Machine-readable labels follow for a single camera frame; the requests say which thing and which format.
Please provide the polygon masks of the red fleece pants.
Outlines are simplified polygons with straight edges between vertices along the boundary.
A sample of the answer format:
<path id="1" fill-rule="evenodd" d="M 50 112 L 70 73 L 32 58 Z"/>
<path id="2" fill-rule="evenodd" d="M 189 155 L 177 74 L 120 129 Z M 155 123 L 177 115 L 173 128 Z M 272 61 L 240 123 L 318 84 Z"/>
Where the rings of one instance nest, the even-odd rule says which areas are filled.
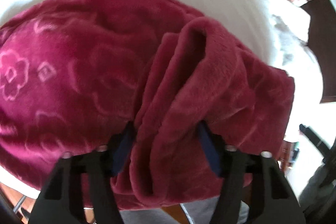
<path id="1" fill-rule="evenodd" d="M 118 207 L 217 196 L 199 121 L 243 152 L 278 155 L 294 80 L 177 0 L 45 0 L 1 26 L 1 166 L 41 189 L 65 152 L 134 122 L 111 181 Z"/>

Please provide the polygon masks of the grey trouser leg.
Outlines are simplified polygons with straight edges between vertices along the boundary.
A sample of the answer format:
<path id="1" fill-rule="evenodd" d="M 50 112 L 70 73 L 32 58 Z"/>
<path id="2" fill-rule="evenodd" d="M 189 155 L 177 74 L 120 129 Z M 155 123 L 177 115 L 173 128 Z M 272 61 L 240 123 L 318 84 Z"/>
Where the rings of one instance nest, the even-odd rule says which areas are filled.
<path id="1" fill-rule="evenodd" d="M 186 213 L 188 223 L 209 223 L 217 203 L 218 197 L 182 203 L 182 212 Z M 121 211 L 120 214 L 123 222 L 128 224 L 178 223 L 162 209 L 127 210 Z"/>

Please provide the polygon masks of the dark wooden headboard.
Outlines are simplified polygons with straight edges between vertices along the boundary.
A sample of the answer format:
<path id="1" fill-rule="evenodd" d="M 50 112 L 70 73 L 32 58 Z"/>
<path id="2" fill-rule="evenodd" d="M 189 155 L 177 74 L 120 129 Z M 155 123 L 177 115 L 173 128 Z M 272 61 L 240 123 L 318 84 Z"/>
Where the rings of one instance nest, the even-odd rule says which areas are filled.
<path id="1" fill-rule="evenodd" d="M 322 102 L 335 101 L 335 0 L 308 0 L 303 5 L 311 16 L 309 47 L 322 71 Z"/>

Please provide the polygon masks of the white pillow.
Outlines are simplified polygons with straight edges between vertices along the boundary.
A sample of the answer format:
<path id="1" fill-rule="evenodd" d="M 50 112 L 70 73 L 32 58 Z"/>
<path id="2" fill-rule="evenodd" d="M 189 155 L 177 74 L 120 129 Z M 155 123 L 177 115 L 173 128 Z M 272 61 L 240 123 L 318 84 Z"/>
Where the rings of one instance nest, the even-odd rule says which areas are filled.
<path id="1" fill-rule="evenodd" d="M 310 15 L 302 8 L 290 5 L 272 14 L 271 22 L 278 40 L 277 67 L 297 61 L 305 51 L 309 37 Z"/>

